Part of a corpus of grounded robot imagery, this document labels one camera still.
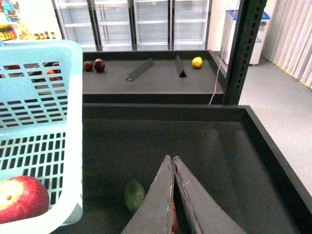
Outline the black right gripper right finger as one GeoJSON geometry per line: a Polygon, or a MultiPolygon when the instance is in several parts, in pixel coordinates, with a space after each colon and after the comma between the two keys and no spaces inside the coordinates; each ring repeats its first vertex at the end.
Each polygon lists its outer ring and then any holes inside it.
{"type": "Polygon", "coordinates": [[[175,182],[192,234],[244,234],[241,228],[210,196],[182,159],[173,158],[175,182]]]}

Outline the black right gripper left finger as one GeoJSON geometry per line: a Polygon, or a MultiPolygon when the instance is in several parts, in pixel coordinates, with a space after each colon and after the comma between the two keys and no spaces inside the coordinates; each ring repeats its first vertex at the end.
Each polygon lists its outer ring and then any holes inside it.
{"type": "Polygon", "coordinates": [[[123,234],[172,232],[174,181],[173,161],[166,155],[142,205],[123,229],[123,234]]]}

